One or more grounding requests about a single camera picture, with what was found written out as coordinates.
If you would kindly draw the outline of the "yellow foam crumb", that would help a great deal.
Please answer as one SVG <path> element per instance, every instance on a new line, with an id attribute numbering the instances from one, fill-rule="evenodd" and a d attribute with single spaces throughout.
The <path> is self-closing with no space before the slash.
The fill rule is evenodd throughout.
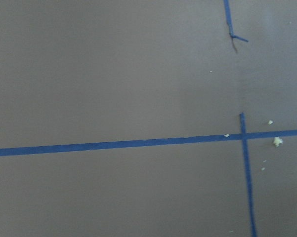
<path id="1" fill-rule="evenodd" d="M 283 140 L 280 137 L 274 137 L 274 139 L 273 139 L 273 145 L 277 148 L 281 144 L 283 144 Z"/>

